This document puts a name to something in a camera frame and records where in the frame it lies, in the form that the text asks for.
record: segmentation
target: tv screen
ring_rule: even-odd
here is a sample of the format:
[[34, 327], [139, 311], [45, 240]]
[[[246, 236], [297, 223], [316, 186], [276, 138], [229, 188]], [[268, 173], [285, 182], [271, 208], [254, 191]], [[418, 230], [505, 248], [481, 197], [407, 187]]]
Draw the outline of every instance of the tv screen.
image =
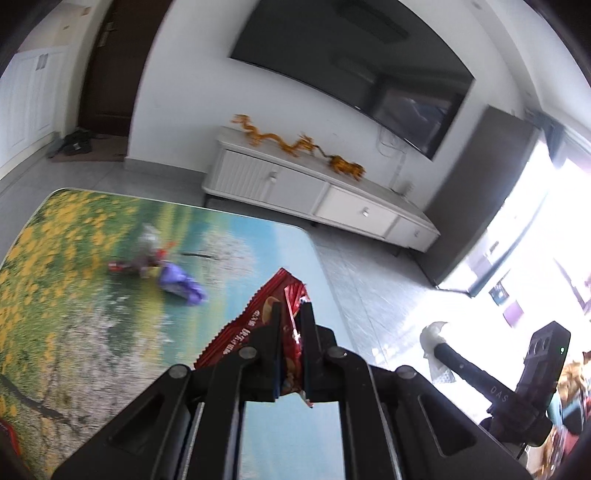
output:
[[231, 58], [306, 83], [433, 158], [473, 77], [396, 0], [261, 0]]

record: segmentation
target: golden dragon decoration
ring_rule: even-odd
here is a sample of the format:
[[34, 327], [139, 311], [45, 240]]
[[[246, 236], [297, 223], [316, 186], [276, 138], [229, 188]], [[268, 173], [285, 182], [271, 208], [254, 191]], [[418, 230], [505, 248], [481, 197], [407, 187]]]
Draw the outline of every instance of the golden dragon decoration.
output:
[[341, 174], [351, 175], [357, 181], [361, 180], [365, 174], [365, 169], [358, 163], [350, 163], [340, 155], [325, 154], [322, 148], [314, 143], [312, 138], [304, 134], [301, 134], [298, 140], [290, 145], [277, 134], [260, 133], [259, 129], [251, 123], [251, 119], [248, 115], [234, 115], [232, 123], [240, 124], [242, 126], [244, 133], [248, 138], [250, 138], [250, 144], [253, 147], [260, 145], [263, 140], [274, 140], [285, 153], [291, 155], [292, 157], [298, 157], [298, 150], [305, 150], [310, 153], [310, 155], [314, 155], [314, 150], [318, 149], [324, 158], [330, 159], [329, 166], [333, 171]]

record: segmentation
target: white cabinet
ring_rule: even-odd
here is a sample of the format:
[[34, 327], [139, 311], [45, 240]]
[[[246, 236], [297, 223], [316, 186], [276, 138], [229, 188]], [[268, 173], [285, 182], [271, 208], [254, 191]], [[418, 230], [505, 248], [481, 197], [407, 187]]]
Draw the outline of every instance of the white cabinet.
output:
[[324, 159], [288, 155], [273, 142], [254, 147], [222, 127], [221, 149], [203, 182], [210, 196], [290, 213], [392, 244], [425, 251], [439, 233], [416, 206], [367, 179], [335, 173]]
[[425, 252], [438, 236], [437, 233], [421, 225], [404, 217], [398, 217], [386, 235], [386, 241]]
[[275, 170], [273, 188], [269, 190], [265, 203], [293, 212], [312, 214], [327, 183], [279, 165], [275, 165]]
[[331, 186], [316, 215], [364, 232], [383, 236], [398, 216], [354, 193]]
[[298, 213], [311, 213], [326, 182], [258, 158], [223, 150], [204, 187]]
[[0, 80], [0, 166], [53, 132], [64, 47], [17, 53]]
[[30, 139], [29, 121], [31, 112], [31, 96], [33, 94], [36, 57], [24, 56], [12, 60], [10, 70], [7, 69], [8, 104], [7, 114], [7, 149], [8, 159], [24, 150]]
[[207, 187], [236, 197], [263, 201], [271, 187], [275, 165], [229, 150], [207, 177]]

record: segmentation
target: red object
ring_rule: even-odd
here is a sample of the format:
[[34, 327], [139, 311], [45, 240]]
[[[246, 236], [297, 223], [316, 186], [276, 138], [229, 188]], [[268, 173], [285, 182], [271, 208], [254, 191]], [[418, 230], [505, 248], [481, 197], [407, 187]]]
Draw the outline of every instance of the red object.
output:
[[124, 268], [121, 266], [120, 262], [114, 261], [114, 262], [109, 262], [107, 265], [107, 268], [109, 269], [110, 272], [121, 272], [124, 270]]
[[203, 368], [214, 365], [227, 353], [248, 343], [250, 332], [267, 324], [271, 320], [272, 305], [280, 302], [282, 304], [281, 343], [287, 372], [281, 387], [281, 395], [292, 392], [301, 393], [301, 340], [294, 320], [301, 301], [310, 301], [306, 286], [287, 270], [280, 268], [255, 293], [244, 311], [234, 321], [228, 323], [209, 343], [195, 361], [194, 367]]
[[10, 445], [12, 445], [12, 448], [16, 454], [21, 456], [21, 446], [18, 444], [17, 434], [8, 422], [0, 419], [0, 435], [3, 434], [8, 437]]
[[[591, 417], [591, 397], [585, 399], [584, 406], [586, 418], [589, 421], [589, 417]], [[578, 441], [579, 435], [573, 435], [567, 430], [566, 434], [564, 435], [564, 454], [569, 455]]]
[[168, 251], [176, 245], [176, 242], [168, 242], [165, 248], [159, 248], [156, 250], [155, 257], [158, 262], [166, 259]]

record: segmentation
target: snack wrapper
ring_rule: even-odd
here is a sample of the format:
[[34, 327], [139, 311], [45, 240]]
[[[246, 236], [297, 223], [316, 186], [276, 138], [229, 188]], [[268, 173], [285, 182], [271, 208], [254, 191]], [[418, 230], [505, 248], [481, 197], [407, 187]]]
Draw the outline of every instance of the snack wrapper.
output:
[[281, 386], [281, 395], [299, 393], [304, 401], [301, 371], [301, 339], [297, 331], [295, 316], [302, 301], [310, 301], [306, 286], [284, 268], [280, 268], [265, 283], [246, 305], [244, 311], [228, 323], [209, 343], [194, 363], [195, 368], [208, 367], [217, 363], [224, 355], [248, 343], [250, 333], [271, 321], [272, 306], [282, 304], [281, 343], [285, 362], [285, 378]]

